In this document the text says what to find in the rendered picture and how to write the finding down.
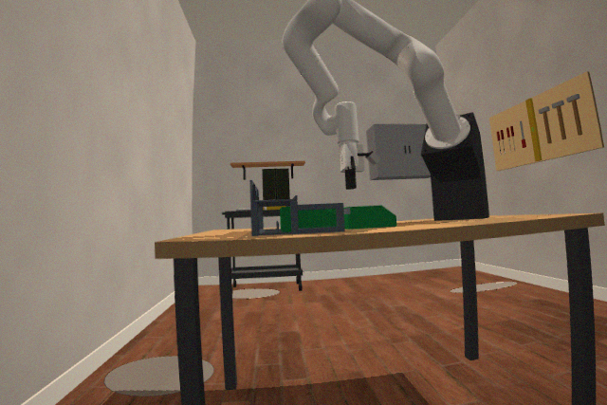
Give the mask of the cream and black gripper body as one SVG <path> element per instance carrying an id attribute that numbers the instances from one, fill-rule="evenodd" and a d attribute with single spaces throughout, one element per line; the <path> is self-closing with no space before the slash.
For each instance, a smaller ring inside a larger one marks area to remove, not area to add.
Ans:
<path id="1" fill-rule="evenodd" d="M 354 161 L 356 164 L 356 169 L 358 167 L 358 154 L 357 154 L 357 146 L 358 145 L 357 142 L 354 141 L 348 141 L 348 142 L 343 142 L 340 143 L 340 170 L 343 172 L 344 170 L 347 170 L 347 167 L 349 167 L 349 169 L 351 169 L 351 157 L 354 157 Z M 357 163 L 356 163 L 357 162 Z M 350 164 L 350 165 L 349 165 Z"/>

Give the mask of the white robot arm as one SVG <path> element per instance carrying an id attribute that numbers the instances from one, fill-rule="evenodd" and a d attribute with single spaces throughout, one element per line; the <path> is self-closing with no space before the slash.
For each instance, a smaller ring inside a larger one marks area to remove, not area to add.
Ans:
<path id="1" fill-rule="evenodd" d="M 307 0 L 285 28 L 282 43 L 316 96 L 313 118 L 324 134 L 337 134 L 338 144 L 359 142 L 356 105 L 340 102 L 335 106 L 334 116 L 329 116 L 324 107 L 338 95 L 339 89 L 313 42 L 332 23 L 391 60 L 406 74 L 431 127 L 432 133 L 428 129 L 425 135 L 429 146 L 447 149 L 468 136 L 469 122 L 455 113 L 444 84 L 443 65 L 432 50 L 353 0 Z"/>

